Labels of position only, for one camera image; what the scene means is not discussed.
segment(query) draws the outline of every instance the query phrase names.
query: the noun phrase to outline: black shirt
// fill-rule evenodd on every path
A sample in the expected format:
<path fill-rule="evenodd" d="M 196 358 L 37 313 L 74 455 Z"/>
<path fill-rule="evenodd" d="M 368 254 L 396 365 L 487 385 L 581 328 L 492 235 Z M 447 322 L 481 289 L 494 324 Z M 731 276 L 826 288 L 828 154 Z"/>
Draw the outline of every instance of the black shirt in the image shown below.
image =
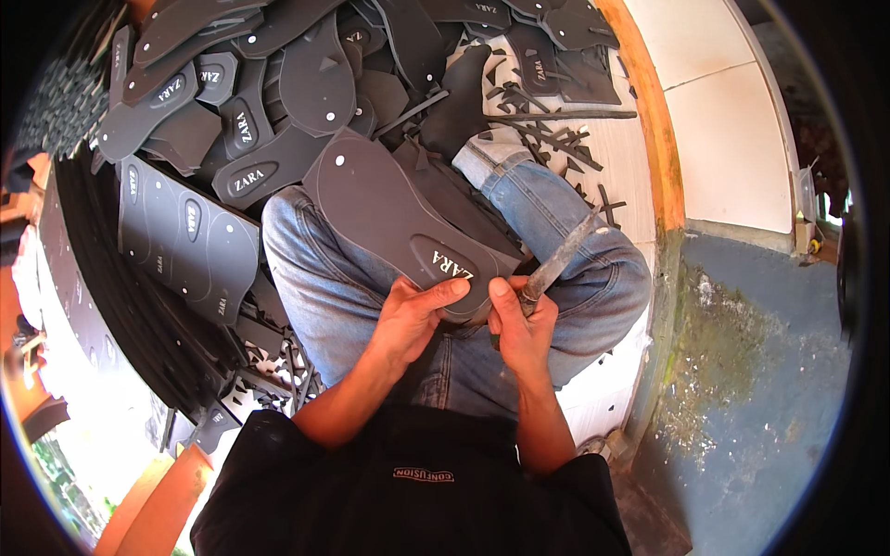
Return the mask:
<path fill-rule="evenodd" d="M 527 479 L 515 423 L 384 407 L 334 451 L 254 412 L 191 530 L 208 554 L 630 554 L 599 455 Z"/>

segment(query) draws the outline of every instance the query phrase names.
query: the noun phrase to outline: jeans cuff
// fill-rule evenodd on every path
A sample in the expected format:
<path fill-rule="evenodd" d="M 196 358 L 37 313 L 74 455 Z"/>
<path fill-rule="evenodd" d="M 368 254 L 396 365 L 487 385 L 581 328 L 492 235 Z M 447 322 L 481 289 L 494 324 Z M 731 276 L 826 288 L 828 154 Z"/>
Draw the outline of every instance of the jeans cuff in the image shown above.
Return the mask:
<path fill-rule="evenodd" d="M 533 160 L 529 150 L 522 145 L 519 133 L 512 127 L 499 127 L 489 132 L 492 140 L 480 139 L 479 135 L 471 137 L 451 162 L 482 194 L 487 182 L 499 180 L 524 160 Z"/>

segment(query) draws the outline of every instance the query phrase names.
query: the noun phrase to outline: black sock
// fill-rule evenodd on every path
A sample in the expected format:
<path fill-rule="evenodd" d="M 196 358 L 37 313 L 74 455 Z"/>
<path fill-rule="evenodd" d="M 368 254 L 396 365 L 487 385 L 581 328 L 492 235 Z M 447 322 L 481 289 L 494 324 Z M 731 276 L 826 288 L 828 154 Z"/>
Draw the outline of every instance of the black sock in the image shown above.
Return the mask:
<path fill-rule="evenodd" d="M 420 142 L 450 163 L 468 139 L 489 129 L 482 114 L 482 71 L 491 55 L 487 44 L 471 46 L 445 72 L 442 88 L 449 96 L 430 108 L 420 128 Z"/>

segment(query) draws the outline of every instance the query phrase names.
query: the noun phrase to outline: leg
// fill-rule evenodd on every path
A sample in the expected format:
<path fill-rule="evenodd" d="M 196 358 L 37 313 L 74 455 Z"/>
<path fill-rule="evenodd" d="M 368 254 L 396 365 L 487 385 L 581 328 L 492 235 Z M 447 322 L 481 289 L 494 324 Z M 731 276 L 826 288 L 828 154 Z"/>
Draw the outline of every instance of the leg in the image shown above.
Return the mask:
<path fill-rule="evenodd" d="M 337 236 L 296 186 L 263 209 L 263 244 L 291 326 L 333 386 L 368 345 L 398 273 Z"/>
<path fill-rule="evenodd" d="M 496 129 L 494 141 L 475 137 L 454 166 L 496 206 L 540 261 L 546 260 L 590 210 L 568 182 L 531 162 L 512 129 Z M 547 295 L 560 308 L 549 366 L 561 388 L 630 330 L 649 301 L 650 275 L 643 255 L 605 222 L 597 220 L 580 251 Z M 515 411 L 512 373 L 491 349 L 484 326 L 452 338 L 446 407 L 477 415 L 489 404 L 495 415 Z"/>

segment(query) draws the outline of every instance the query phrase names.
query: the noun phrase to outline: hand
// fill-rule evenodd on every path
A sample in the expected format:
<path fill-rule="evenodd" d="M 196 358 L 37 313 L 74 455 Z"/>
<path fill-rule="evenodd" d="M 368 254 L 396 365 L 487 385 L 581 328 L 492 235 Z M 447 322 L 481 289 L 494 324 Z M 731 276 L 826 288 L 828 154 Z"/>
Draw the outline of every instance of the hand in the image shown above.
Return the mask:
<path fill-rule="evenodd" d="M 535 312 L 525 318 L 516 292 L 528 281 L 527 276 L 511 276 L 509 282 L 503 278 L 489 282 L 489 329 L 492 334 L 500 334 L 501 357 L 518 380 L 545 377 L 549 381 L 547 353 L 559 309 L 553 300 L 541 295 Z"/>
<path fill-rule="evenodd" d="M 470 283 L 465 278 L 446 280 L 422 292 L 399 276 L 380 310 L 365 354 L 381 358 L 401 376 L 433 337 L 445 315 L 442 307 L 459 301 L 469 291 Z"/>

